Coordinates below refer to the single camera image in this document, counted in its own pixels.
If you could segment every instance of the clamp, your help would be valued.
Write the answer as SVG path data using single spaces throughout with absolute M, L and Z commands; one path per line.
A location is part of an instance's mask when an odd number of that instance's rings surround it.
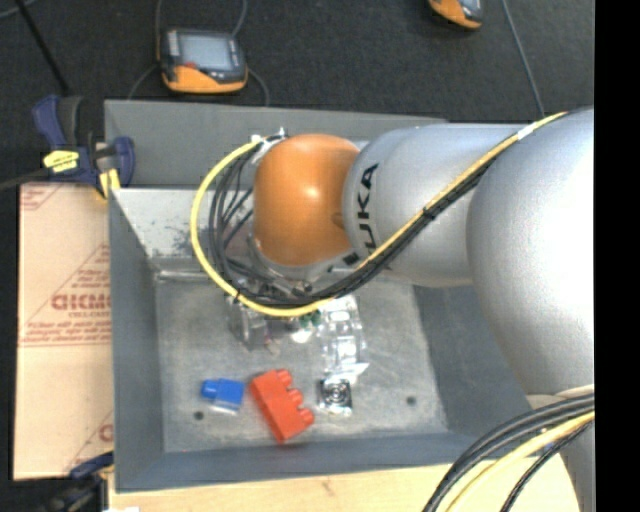
M 36 129 L 51 149 L 43 163 L 49 180 L 87 183 L 106 197 L 109 188 L 119 188 L 131 182 L 135 168 L 133 141 L 129 137 L 116 137 L 111 144 L 99 150 L 79 145 L 75 132 L 81 101 L 80 96 L 60 98 L 50 95 L 32 108 Z M 115 164 L 102 170 L 96 162 L 106 157 L 113 157 Z

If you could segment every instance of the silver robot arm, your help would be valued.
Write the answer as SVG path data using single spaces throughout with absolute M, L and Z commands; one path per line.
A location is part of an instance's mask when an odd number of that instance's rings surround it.
M 443 124 L 372 141 L 343 196 L 345 229 L 359 255 L 520 128 Z M 473 285 L 528 395 L 594 383 L 593 140 L 593 110 L 525 137 L 391 265 L 419 285 Z M 564 453 L 585 511 L 595 510 L 594 435 Z

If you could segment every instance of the transparent plastic part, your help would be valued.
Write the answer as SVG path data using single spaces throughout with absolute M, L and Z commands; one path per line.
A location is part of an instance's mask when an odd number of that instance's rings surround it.
M 367 343 L 355 296 L 346 295 L 320 309 L 317 335 L 326 379 L 347 380 L 353 386 L 369 366 Z

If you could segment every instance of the red toy block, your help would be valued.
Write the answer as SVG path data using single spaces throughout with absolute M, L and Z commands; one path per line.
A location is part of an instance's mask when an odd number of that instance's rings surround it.
M 251 395 L 279 443 L 297 436 L 315 420 L 309 409 L 298 409 L 303 397 L 298 389 L 288 389 L 292 382 L 287 370 L 271 370 L 249 384 Z

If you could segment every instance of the cardboard sheet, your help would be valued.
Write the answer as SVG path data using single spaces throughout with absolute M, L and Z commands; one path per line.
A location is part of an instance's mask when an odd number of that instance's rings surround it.
M 23 186 L 19 254 L 13 476 L 62 476 L 113 447 L 106 201 Z

